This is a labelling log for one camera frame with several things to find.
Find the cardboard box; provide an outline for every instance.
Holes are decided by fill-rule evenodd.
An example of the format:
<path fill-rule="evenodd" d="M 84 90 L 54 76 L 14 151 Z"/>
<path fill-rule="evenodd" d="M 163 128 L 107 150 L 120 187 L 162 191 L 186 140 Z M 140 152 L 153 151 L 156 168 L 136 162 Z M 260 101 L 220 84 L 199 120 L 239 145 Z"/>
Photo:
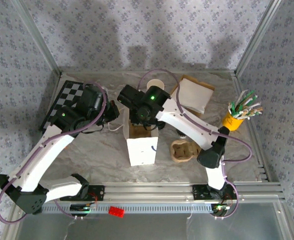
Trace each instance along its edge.
<path fill-rule="evenodd" d="M 191 82 L 193 82 L 193 83 L 195 83 L 195 84 L 197 84 L 197 85 L 203 86 L 203 87 L 208 88 L 208 89 L 210 89 L 210 90 L 212 90 L 212 91 L 215 90 L 215 87 L 214 87 L 214 86 L 212 86 L 212 85 L 210 85 L 210 84 L 208 84 L 208 83 L 206 83 L 206 82 L 198 81 L 196 78 L 194 78 L 194 77 L 192 77 L 192 76 L 182 75 L 182 77 L 180 78 L 179 82 L 181 82 L 183 79 L 187 79 L 187 80 L 189 80 L 189 81 L 191 81 Z M 171 96 L 171 97 L 172 97 L 172 94 L 173 94 L 173 92 L 176 90 L 177 87 L 178 87 L 178 84 L 176 84 L 176 85 L 174 86 L 174 88 L 171 90 L 171 92 L 170 92 L 170 96 Z M 201 116 L 201 113 L 200 113 L 200 112 L 195 111 L 195 110 L 192 110 L 192 109 L 190 109 L 190 108 L 188 108 L 188 107 L 186 107 L 186 109 L 187 109 L 188 111 L 190 111 L 192 114 L 194 114 L 195 116 L 197 116 L 197 117 L 200 118 L 200 116 Z"/>
<path fill-rule="evenodd" d="M 133 125 L 129 120 L 129 109 L 124 109 L 123 135 L 127 141 L 129 160 L 131 166 L 154 164 L 158 144 L 158 128 Z"/>

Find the white box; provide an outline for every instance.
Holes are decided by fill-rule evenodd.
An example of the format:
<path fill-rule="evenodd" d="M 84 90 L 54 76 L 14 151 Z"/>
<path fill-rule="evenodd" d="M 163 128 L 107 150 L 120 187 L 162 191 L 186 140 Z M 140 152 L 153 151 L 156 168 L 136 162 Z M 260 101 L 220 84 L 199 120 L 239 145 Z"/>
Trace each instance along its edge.
<path fill-rule="evenodd" d="M 123 135 L 127 141 L 131 166 L 155 163 L 159 136 L 158 128 L 147 131 L 143 126 L 133 126 L 129 120 L 129 109 L 125 107 Z"/>

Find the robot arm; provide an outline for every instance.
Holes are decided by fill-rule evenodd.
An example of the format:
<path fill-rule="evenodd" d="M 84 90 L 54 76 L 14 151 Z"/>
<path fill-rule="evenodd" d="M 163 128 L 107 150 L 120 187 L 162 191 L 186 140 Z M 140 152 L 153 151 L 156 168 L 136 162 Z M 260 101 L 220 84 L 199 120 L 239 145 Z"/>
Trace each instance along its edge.
<path fill-rule="evenodd" d="M 151 86 L 146 93 L 126 85 L 118 96 L 118 101 L 123 103 L 143 125 L 154 122 L 154 118 L 166 122 L 194 140 L 201 148 L 197 161 L 206 168 L 208 186 L 215 191 L 222 191 L 226 185 L 221 159 L 224 154 L 226 139 L 204 131 L 188 121 L 179 111 L 177 103 L 162 89 Z M 225 128 L 215 126 L 197 118 L 186 109 L 183 111 L 195 122 L 210 129 L 212 132 L 229 134 Z"/>
<path fill-rule="evenodd" d="M 82 128 L 95 119 L 102 108 L 103 96 L 97 87 L 88 86 L 76 104 L 76 107 L 63 106 L 58 109 L 47 127 L 44 135 L 32 149 L 26 159 L 9 175 L 0 174 L 0 188 L 3 189 L 12 179 L 14 182 L 7 188 L 5 193 L 25 213 L 37 212 L 41 206 L 50 200 L 65 196 L 77 196 L 84 198 L 88 191 L 89 182 L 78 174 L 58 179 L 45 181 L 41 180 L 45 171 L 56 159 L 63 149 L 70 144 L 79 133 L 66 134 L 43 145 L 47 139 L 60 133 L 67 133 Z M 97 125 L 108 123 L 119 116 L 119 111 L 114 101 L 108 102 L 104 113 L 96 122 Z M 25 167 L 35 151 L 38 154 L 32 162 Z"/>

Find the marble surface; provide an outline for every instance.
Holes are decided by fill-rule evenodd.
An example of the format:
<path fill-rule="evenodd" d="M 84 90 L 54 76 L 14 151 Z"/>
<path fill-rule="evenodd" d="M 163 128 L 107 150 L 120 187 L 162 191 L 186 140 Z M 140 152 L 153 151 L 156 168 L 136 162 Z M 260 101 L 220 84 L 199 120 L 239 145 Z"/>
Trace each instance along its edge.
<path fill-rule="evenodd" d="M 218 76 L 209 73 L 189 73 L 198 80 L 215 86 L 215 91 L 209 101 L 202 119 L 214 126 L 221 126 L 221 120 L 226 113 L 228 102 L 235 98 L 233 82 L 228 74 Z M 142 74 L 140 73 L 105 73 L 105 74 L 81 74 L 74 76 L 84 81 L 97 81 L 108 89 L 110 100 L 116 100 L 119 92 L 130 84 L 137 86 Z M 160 79 L 165 84 L 165 90 L 170 91 L 175 81 L 166 73 L 158 73 L 149 76 L 143 83 L 142 89 L 149 79 Z M 75 80 L 65 73 L 62 75 L 61 83 L 65 80 Z M 112 129 L 122 124 L 122 115 L 110 126 Z M 250 143 L 248 131 L 243 124 L 237 131 L 231 133 Z M 206 183 L 207 175 L 195 158 L 189 162 L 176 163 L 172 161 L 169 154 L 169 146 L 179 139 L 175 129 L 168 124 L 159 132 L 157 154 L 155 164 L 143 166 L 130 166 L 127 144 L 122 130 L 109 131 L 107 127 L 102 132 L 93 134 L 79 134 L 78 137 L 57 157 L 44 175 L 44 179 L 64 178 L 72 173 L 81 174 L 91 183 L 110 182 L 191 182 Z M 240 159 L 248 154 L 248 150 L 240 143 L 229 140 L 226 146 L 226 159 Z M 228 178 L 232 181 L 254 182 L 260 181 L 258 162 L 253 156 L 245 163 L 227 164 Z"/>

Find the checkerboard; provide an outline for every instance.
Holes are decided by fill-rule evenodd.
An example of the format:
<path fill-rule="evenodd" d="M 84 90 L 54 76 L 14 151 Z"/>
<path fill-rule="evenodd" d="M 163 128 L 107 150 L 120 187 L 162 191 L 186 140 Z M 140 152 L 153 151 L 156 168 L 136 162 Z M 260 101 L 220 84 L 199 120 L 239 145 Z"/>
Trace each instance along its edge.
<path fill-rule="evenodd" d="M 58 93 L 55 101 L 53 102 L 52 106 L 50 107 L 48 114 L 46 115 L 45 119 L 43 120 L 40 130 L 44 133 L 47 127 L 50 125 L 50 121 L 52 117 L 56 114 L 57 109 L 65 106 L 70 105 L 72 102 L 78 101 L 83 92 L 83 83 L 77 81 L 69 81 L 67 80 L 60 92 Z"/>

